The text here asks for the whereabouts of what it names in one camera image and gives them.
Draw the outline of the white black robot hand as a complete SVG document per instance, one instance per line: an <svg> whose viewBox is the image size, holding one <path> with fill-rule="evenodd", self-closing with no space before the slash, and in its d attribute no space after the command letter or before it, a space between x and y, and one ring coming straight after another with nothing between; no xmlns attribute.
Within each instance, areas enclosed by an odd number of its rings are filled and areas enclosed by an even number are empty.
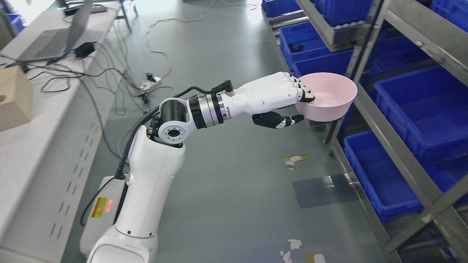
<svg viewBox="0 0 468 263"><path fill-rule="evenodd" d="M232 95L222 94L221 98L229 118L251 115L255 125L271 129L282 129L304 120L301 114L285 116L274 112L274 109L315 100L300 80L284 72L246 83L233 90Z"/></svg>

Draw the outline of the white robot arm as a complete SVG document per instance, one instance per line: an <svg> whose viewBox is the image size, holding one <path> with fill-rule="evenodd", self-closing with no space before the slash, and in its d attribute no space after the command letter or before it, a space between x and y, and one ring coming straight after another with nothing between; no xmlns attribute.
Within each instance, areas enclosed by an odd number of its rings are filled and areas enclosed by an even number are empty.
<svg viewBox="0 0 468 263"><path fill-rule="evenodd" d="M186 100L171 97L155 111L150 127L140 124L132 132L122 157L130 173L119 167L101 188L112 184L116 205L110 194L96 194L91 216L100 208L110 211L114 223L106 231L97 230L90 218L80 243L89 263L154 263L159 246L159 221L173 179L185 159L184 140L194 130L224 123L239 112L234 110L234 92L195 95ZM95 238L92 248L84 246Z"/></svg>

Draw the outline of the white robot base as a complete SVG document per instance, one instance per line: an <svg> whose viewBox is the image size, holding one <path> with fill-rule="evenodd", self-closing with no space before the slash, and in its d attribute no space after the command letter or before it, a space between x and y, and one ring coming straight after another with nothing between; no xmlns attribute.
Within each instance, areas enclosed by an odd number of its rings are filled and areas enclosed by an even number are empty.
<svg viewBox="0 0 468 263"><path fill-rule="evenodd" d="M103 178L100 191L90 206L80 240L80 252L87 259L99 238L112 226L124 190L125 182L111 176Z"/></svg>

